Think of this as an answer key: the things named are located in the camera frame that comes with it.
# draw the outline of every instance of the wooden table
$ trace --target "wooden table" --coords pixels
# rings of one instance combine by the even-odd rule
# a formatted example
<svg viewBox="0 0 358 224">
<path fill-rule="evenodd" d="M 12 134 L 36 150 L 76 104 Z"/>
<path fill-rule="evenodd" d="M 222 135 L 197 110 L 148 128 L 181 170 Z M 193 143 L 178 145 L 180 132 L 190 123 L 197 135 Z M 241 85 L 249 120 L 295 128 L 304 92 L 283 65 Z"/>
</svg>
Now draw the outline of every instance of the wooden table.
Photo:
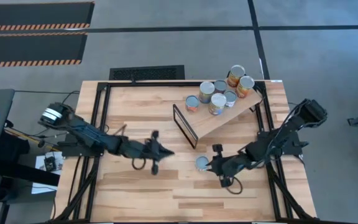
<svg viewBox="0 0 358 224">
<path fill-rule="evenodd" d="M 83 82 L 76 107 L 76 113 L 88 122 L 91 119 L 97 83 Z M 289 110 L 284 86 L 282 82 L 271 81 L 266 81 L 266 86 L 274 125 L 279 127 Z M 173 121 L 172 104 L 183 101 L 195 88 L 111 89 L 106 120 L 108 133 L 113 133 L 123 124 L 127 124 L 125 135 L 143 141 L 144 138 L 150 137 L 152 130 L 158 129 L 161 143 L 175 151 L 175 155 L 163 160 L 158 175 L 152 176 L 151 162 L 146 164 L 144 170 L 134 170 L 130 159 L 105 153 L 99 165 L 92 222 L 244 222 L 275 219 L 264 168 L 244 170 L 236 176 L 244 185 L 244 191 L 240 195 L 232 195 L 226 189 L 220 188 L 214 173 L 196 169 L 195 159 L 198 156 L 206 155 L 212 158 L 215 155 L 211 147 L 213 144 L 223 144 L 224 156 L 233 155 L 242 146 L 255 141 L 259 127 L 255 113 L 247 110 L 200 139 L 197 149 L 194 150 Z M 103 94 L 98 110 L 99 118 Z M 57 214 L 67 205 L 76 161 L 76 157 L 71 157 L 64 162 L 56 194 Z M 293 156 L 282 156 L 282 161 L 289 191 L 306 212 L 315 216 L 305 168 Z M 78 169 L 74 192 L 78 186 L 81 165 Z M 285 217 L 282 195 L 278 189 L 277 192 L 282 217 Z M 88 194 L 85 193 L 80 217 L 85 215 L 87 198 Z"/>
</svg>

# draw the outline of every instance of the orange can label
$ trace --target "orange can label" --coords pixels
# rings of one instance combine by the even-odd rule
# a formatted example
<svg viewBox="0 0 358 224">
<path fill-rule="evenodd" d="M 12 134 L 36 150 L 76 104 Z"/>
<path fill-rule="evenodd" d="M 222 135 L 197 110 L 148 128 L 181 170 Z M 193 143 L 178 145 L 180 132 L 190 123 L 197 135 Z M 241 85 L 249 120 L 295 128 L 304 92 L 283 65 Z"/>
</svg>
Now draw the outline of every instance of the orange can label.
<svg viewBox="0 0 358 224">
<path fill-rule="evenodd" d="M 239 98 L 245 98 L 248 95 L 249 89 L 244 88 L 240 83 L 236 88 L 236 94 Z"/>
<path fill-rule="evenodd" d="M 241 77 L 237 77 L 233 75 L 233 73 L 229 73 L 229 77 L 227 78 L 227 84 L 231 87 L 236 87 L 238 83 L 240 82 Z"/>
</svg>

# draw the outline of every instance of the can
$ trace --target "can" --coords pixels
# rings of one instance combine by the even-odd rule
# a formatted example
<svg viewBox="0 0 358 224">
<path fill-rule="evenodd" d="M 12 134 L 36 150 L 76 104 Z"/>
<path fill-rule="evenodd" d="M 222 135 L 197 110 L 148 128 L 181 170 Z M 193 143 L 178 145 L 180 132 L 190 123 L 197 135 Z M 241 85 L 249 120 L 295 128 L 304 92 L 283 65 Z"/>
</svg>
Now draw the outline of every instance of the can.
<svg viewBox="0 0 358 224">
<path fill-rule="evenodd" d="M 239 98 L 245 98 L 252 87 L 254 87 L 255 81 L 249 76 L 244 76 L 240 79 L 240 82 L 236 88 L 236 93 Z"/>
<path fill-rule="evenodd" d="M 227 84 L 231 87 L 236 87 L 239 84 L 240 78 L 246 74 L 246 70 L 241 65 L 234 65 L 231 67 Z"/>
<path fill-rule="evenodd" d="M 215 93 L 212 95 L 211 102 L 209 103 L 209 112 L 212 115 L 222 114 L 225 104 L 226 97 L 222 93 Z"/>
<path fill-rule="evenodd" d="M 215 91 L 214 93 L 224 93 L 227 88 L 227 84 L 224 80 L 216 80 L 214 82 Z"/>
<path fill-rule="evenodd" d="M 199 101 L 197 96 L 191 95 L 186 98 L 186 110 L 190 112 L 197 112 Z"/>
<path fill-rule="evenodd" d="M 209 163 L 209 160 L 206 156 L 199 156 L 196 159 L 196 168 L 199 171 L 206 171 L 208 168 L 208 166 L 207 166 L 208 163 Z"/>
<path fill-rule="evenodd" d="M 237 95 L 234 91 L 228 90 L 224 92 L 224 96 L 226 97 L 226 107 L 231 108 L 234 106 L 234 103 L 236 102 Z"/>
<path fill-rule="evenodd" d="M 200 94 L 198 99 L 202 103 L 211 102 L 212 94 L 214 94 L 215 86 L 211 82 L 202 82 L 200 85 Z"/>
</svg>

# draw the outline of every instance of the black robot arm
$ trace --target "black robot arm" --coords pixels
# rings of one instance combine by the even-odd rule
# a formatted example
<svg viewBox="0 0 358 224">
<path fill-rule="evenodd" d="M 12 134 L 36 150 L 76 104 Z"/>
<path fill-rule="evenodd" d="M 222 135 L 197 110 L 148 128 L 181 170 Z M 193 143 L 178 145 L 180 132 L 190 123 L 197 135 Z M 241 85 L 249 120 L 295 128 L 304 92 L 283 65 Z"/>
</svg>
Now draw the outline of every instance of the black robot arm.
<svg viewBox="0 0 358 224">
<path fill-rule="evenodd" d="M 150 159 L 153 161 L 153 175 L 158 172 L 160 160 L 174 155 L 172 151 L 164 148 L 157 141 L 158 131 L 153 131 L 151 138 L 147 139 L 145 144 L 129 140 L 124 135 L 106 134 L 77 116 L 73 108 L 62 103 L 50 104 L 42 114 L 39 124 L 59 131 L 68 131 L 84 147 L 102 148 L 110 154 L 130 158 L 135 169 L 143 169 L 145 160 Z M 143 159 L 144 165 L 141 168 L 136 168 L 133 163 L 134 159 Z"/>
<path fill-rule="evenodd" d="M 251 142 L 238 150 L 238 154 L 223 157 L 222 145 L 213 145 L 214 156 L 208 164 L 208 171 L 214 172 L 221 181 L 222 187 L 233 184 L 234 176 L 243 169 L 256 168 L 261 163 L 270 162 L 270 156 L 281 155 L 282 147 L 287 143 L 289 136 L 301 128 L 316 128 L 327 119 L 327 112 L 315 100 L 303 100 L 296 105 L 287 116 L 281 127 L 275 129 L 266 138 Z"/>
</svg>

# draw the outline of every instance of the black floor mat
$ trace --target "black floor mat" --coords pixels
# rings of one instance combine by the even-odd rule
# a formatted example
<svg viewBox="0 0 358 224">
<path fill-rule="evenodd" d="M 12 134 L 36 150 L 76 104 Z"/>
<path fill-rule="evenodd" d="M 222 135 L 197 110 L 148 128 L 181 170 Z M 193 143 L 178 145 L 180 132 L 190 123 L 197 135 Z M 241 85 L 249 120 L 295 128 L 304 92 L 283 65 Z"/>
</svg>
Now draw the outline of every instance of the black floor mat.
<svg viewBox="0 0 358 224">
<path fill-rule="evenodd" d="M 0 30 L 89 27 L 94 2 L 0 4 Z"/>
<path fill-rule="evenodd" d="M 78 65 L 86 32 L 0 34 L 0 67 Z"/>
<path fill-rule="evenodd" d="M 184 80 L 185 66 L 110 68 L 109 80 Z"/>
</svg>

